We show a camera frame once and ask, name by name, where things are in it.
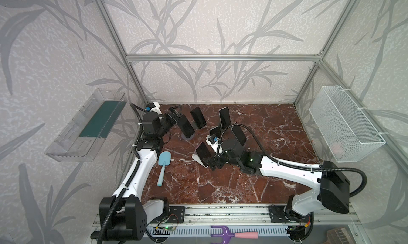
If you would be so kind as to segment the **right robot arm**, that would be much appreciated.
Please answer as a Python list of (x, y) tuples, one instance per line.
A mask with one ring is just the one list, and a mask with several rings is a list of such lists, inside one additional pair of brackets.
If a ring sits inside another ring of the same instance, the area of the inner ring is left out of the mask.
[(291, 195), (282, 209), (270, 206), (272, 215), (291, 222), (299, 222), (323, 209), (347, 214), (350, 198), (362, 192), (368, 182), (363, 171), (339, 168), (329, 161), (323, 164), (300, 164), (260, 152), (247, 152), (234, 139), (221, 142), (215, 137), (206, 142), (216, 153), (214, 160), (219, 168), (228, 163), (238, 166), (241, 172), (248, 175), (281, 178), (309, 187), (305, 193)]

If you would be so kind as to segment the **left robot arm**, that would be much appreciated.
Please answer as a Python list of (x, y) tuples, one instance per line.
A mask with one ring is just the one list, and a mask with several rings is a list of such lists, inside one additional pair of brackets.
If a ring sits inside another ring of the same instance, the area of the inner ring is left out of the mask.
[(141, 240), (151, 222), (170, 216), (167, 198), (153, 198), (143, 204), (142, 193), (153, 166), (162, 154), (163, 137), (183, 118), (179, 106), (162, 113), (157, 103), (145, 109), (131, 104), (139, 120), (140, 129), (132, 146), (134, 160), (121, 185), (111, 197), (99, 205), (101, 229), (91, 234), (97, 243), (118, 241), (120, 244)]

